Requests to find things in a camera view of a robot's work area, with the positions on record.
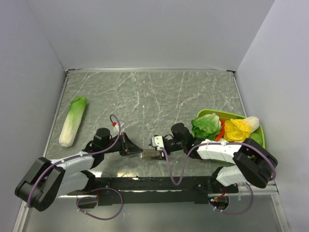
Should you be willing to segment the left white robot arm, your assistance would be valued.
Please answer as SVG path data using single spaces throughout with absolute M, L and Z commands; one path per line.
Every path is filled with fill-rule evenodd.
M 90 170 L 104 160 L 106 153 L 118 152 L 124 157 L 142 151 L 126 133 L 120 132 L 112 137 L 109 129 L 100 128 L 93 140 L 75 155 L 57 160 L 45 157 L 35 160 L 14 194 L 25 201 L 29 208 L 44 211 L 59 196 L 74 191 L 92 193 L 96 187 L 96 177 Z

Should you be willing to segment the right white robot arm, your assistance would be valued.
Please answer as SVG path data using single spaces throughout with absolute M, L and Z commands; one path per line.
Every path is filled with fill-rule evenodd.
M 171 128 L 172 137 L 155 135 L 150 145 L 159 159 L 168 160 L 169 154 L 182 150 L 186 158 L 227 162 L 229 167 L 219 167 L 212 174 L 211 187 L 222 192 L 237 183 L 249 183 L 264 189 L 276 177 L 277 159 L 252 138 L 244 142 L 216 142 L 194 137 L 183 123 Z

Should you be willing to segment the beige remote control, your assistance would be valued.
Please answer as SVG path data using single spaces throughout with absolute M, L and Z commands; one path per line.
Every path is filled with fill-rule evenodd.
M 140 159 L 151 160 L 157 157 L 157 151 L 155 149 L 144 149 L 140 153 Z

